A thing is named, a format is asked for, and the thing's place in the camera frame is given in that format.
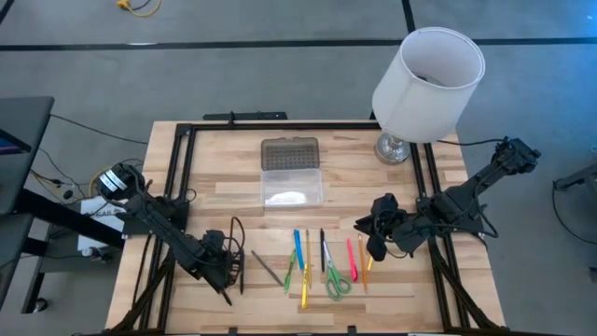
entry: wooden table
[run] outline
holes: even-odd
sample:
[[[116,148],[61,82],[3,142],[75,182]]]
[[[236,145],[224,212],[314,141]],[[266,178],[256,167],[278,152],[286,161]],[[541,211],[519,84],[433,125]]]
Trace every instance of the wooden table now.
[[[150,191],[155,195],[162,194],[164,189],[175,124],[156,122],[151,134],[144,175],[153,179]],[[349,325],[356,325],[359,332],[442,330],[426,245],[417,249],[413,259],[388,256],[384,262],[375,263],[368,273],[368,294],[360,283],[360,274],[359,283],[353,284],[352,292],[340,302],[332,301],[324,288],[320,228],[326,232],[336,266],[350,279],[345,241],[350,237],[356,244],[354,221],[369,213],[372,201],[392,192],[401,208],[415,210],[418,190],[412,162],[408,159],[398,166],[380,163],[373,154],[379,134],[380,131],[353,130],[199,131],[189,181],[189,187],[198,195],[190,204],[187,232],[195,237],[201,237],[206,229],[220,229],[228,234],[230,217],[239,217],[246,229],[245,290],[240,295],[238,284],[229,288],[233,302],[230,307],[204,280],[191,278],[177,266],[167,332],[228,332],[229,327],[238,327],[239,332],[345,332]],[[293,136],[313,136],[319,140],[325,202],[312,208],[264,210],[260,200],[260,143],[263,139]],[[456,135],[448,139],[457,140]],[[467,180],[459,147],[434,144],[434,151],[442,188]],[[182,167],[183,156],[181,153],[178,167]],[[424,155],[422,161],[429,183]],[[300,309],[300,271],[294,270],[289,294],[284,294],[250,253],[255,250],[284,280],[294,248],[295,228],[301,230],[303,251],[305,230],[309,229],[311,234],[313,281],[306,310]],[[145,239],[131,238],[125,245],[107,328],[119,322],[131,307]],[[453,240],[465,288],[490,319],[503,325],[485,247],[468,234],[454,234]],[[396,246],[390,250],[399,253]],[[360,272],[356,245],[354,255]],[[458,326],[447,283],[446,288],[452,324]],[[156,324],[156,303],[160,297],[159,292],[152,307],[150,326]]]

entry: desk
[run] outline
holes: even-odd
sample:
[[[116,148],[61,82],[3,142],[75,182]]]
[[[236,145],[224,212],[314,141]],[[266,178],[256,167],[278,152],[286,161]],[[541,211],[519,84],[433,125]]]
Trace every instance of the desk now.
[[[28,97],[0,99],[0,127],[31,147],[27,153],[0,155],[0,307],[14,275],[21,252],[40,257],[60,257],[63,253],[49,239],[37,240],[27,237],[34,217],[60,225],[111,246],[122,247],[121,233],[80,215],[77,211],[54,203],[28,189],[25,180],[49,122],[51,97]],[[34,279],[22,307],[24,314],[34,311],[44,274],[54,267],[44,265],[40,258],[35,267]]]
[[[155,195],[164,189],[174,129],[175,122],[168,121],[156,122],[153,127],[144,175],[153,179],[150,192]],[[349,325],[356,325],[359,332],[442,330],[426,245],[413,259],[388,256],[375,263],[368,274],[367,295],[360,283],[353,284],[348,296],[334,302],[324,289],[319,228],[326,231],[336,266],[350,278],[345,241],[350,237],[356,242],[357,231],[352,226],[369,213],[372,201],[393,192],[400,207],[415,210],[418,190],[412,162],[409,159],[398,166],[380,163],[373,153],[379,134],[371,130],[198,132],[189,180],[198,196],[190,204],[187,232],[195,237],[201,237],[206,229],[228,232],[230,217],[239,217],[246,229],[245,290],[240,295],[238,285],[229,288],[230,307],[203,280],[198,282],[176,267],[166,332],[228,332],[229,327],[238,327],[239,332],[346,332]],[[261,140],[292,136],[319,140],[325,203],[314,208],[264,210],[260,201]],[[184,148],[178,167],[182,167]],[[443,188],[467,180],[459,147],[435,144],[434,150]],[[423,157],[422,161],[427,174]],[[311,231],[313,282],[309,307],[304,311],[300,309],[299,271],[293,272],[289,295],[285,295],[249,253],[254,249],[284,278],[295,228],[302,232],[303,245],[305,229]],[[134,237],[125,244],[107,328],[117,324],[131,307],[145,239]],[[490,319],[503,324],[485,247],[468,234],[455,234],[453,240],[465,288]],[[395,246],[390,250],[397,253]],[[457,326],[453,295],[446,286],[452,324]],[[157,321],[160,296],[158,292],[152,306],[150,327]]]

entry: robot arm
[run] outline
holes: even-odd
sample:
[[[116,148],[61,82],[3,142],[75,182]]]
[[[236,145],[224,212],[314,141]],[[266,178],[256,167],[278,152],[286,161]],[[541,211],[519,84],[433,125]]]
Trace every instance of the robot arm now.
[[[484,230],[478,196],[506,175],[532,172],[540,156],[539,151],[530,149],[520,139],[505,138],[495,147],[487,166],[463,185],[420,200],[417,214],[398,209],[394,195],[386,194],[373,202],[371,214],[358,219],[354,228],[369,235],[368,251],[376,261],[385,257],[385,242],[393,242],[412,255],[427,238],[448,231],[497,237],[497,232]]]
[[[116,164],[99,176],[95,187],[107,202],[126,210],[125,214],[118,215],[121,219],[146,225],[170,247],[183,270],[195,279],[204,278],[231,305],[224,289],[233,285],[243,271],[241,247],[236,253],[230,251],[230,244],[224,249],[224,241],[231,242],[231,237],[216,230],[208,230],[200,240],[184,234],[188,201],[154,198],[147,193],[141,173],[130,165]],[[128,199],[126,203],[120,202],[125,199]]]

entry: green pen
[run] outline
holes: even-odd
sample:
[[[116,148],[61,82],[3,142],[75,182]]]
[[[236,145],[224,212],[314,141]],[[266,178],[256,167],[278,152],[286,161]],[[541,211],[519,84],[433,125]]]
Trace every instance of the green pen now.
[[[288,292],[290,288],[290,274],[292,274],[292,268],[295,265],[295,260],[297,259],[297,250],[292,250],[292,254],[290,255],[290,265],[288,266],[288,273],[286,274],[286,279],[284,280],[284,293]]]

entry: yellow pen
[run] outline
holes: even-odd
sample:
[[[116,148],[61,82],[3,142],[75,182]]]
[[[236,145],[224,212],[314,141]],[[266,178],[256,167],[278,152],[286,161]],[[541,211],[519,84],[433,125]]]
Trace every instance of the yellow pen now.
[[[307,230],[307,263],[311,266],[311,243],[309,242],[309,230]],[[305,272],[307,273],[307,279],[309,280],[309,288],[311,288],[311,267],[309,269],[305,268]]]
[[[300,308],[307,309],[307,273],[311,269],[311,265],[305,265],[305,272],[302,274],[302,300],[300,301]]]

